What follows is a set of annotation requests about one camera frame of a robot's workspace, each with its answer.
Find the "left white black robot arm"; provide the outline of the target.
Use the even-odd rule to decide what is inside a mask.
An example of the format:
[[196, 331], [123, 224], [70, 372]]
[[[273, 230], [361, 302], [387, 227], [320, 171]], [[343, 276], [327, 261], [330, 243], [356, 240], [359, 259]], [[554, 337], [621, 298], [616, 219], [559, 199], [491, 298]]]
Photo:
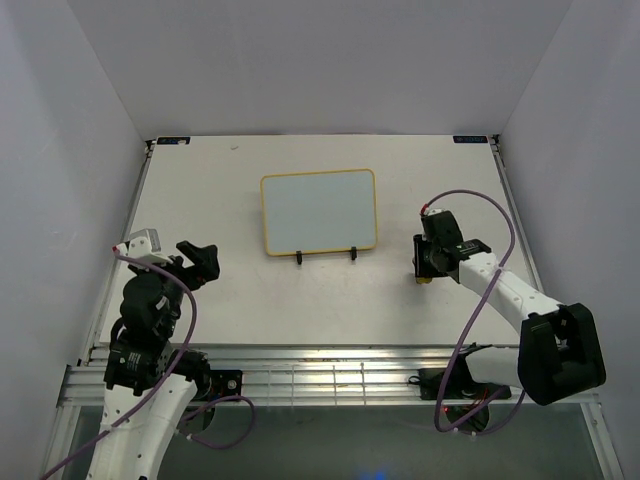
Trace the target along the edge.
[[183, 301], [218, 279], [218, 249], [182, 241], [178, 255], [166, 256], [154, 234], [140, 231], [113, 248], [133, 276], [111, 329], [90, 479], [156, 478], [181, 415], [212, 387], [205, 354], [175, 348], [171, 338]]

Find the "yellow framed whiteboard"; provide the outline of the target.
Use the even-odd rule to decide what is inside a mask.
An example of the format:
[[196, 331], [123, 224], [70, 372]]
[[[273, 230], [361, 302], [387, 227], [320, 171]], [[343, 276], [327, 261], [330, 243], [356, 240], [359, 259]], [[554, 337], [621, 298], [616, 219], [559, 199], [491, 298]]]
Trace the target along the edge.
[[271, 257], [349, 252], [378, 243], [376, 177], [368, 168], [272, 174], [260, 181]]

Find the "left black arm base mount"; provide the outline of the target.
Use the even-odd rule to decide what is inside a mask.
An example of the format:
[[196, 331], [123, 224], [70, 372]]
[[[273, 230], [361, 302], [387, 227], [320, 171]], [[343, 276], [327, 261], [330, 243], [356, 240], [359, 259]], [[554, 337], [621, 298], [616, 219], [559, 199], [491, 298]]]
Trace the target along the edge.
[[208, 402], [219, 398], [242, 394], [244, 372], [242, 370], [209, 370], [195, 377], [197, 387], [193, 402]]

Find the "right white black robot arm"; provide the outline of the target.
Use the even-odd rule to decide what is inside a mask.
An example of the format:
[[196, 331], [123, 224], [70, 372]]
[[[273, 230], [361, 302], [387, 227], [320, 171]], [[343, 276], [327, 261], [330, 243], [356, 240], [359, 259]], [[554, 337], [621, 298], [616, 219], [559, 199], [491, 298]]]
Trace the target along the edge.
[[546, 406], [606, 381], [595, 320], [581, 303], [563, 304], [500, 265], [478, 239], [466, 240], [452, 212], [426, 210], [414, 237], [415, 277], [448, 277], [476, 293], [519, 337], [517, 349], [462, 344], [449, 364], [432, 376], [439, 398], [448, 387], [474, 397], [487, 384], [518, 388]]

